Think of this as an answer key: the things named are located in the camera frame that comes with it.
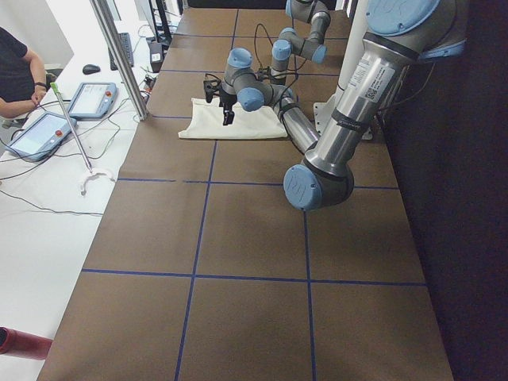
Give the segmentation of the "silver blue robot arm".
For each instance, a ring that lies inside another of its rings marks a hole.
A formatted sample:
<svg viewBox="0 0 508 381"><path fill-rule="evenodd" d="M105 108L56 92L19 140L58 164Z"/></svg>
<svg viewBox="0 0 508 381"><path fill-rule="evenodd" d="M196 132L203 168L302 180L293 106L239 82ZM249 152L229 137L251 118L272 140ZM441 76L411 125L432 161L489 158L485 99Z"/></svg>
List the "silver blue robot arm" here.
<svg viewBox="0 0 508 381"><path fill-rule="evenodd" d="M284 85L289 73L291 55L321 64L327 53L325 34L331 23L328 7L322 1L287 1L286 14L310 25L307 37L299 36L294 28L283 29L271 48L271 63L260 67L260 78L272 84Z"/></svg>
<svg viewBox="0 0 508 381"><path fill-rule="evenodd" d="M308 23L310 35L301 38L284 29L272 49L271 66L262 71L253 71L250 51L234 48L223 77L203 83L206 99L218 97L225 125L233 122L235 105L247 112L271 107L303 154L302 162L284 175L288 202L299 210L342 203L354 186L348 162L404 69L459 55L466 41L468 8L466 1L369 1L359 7L356 19L364 27L351 31L350 37L361 39L363 47L344 89L331 98L322 129L303 114L284 79L290 56L324 60L331 17L323 2L289 1L287 15Z"/></svg>

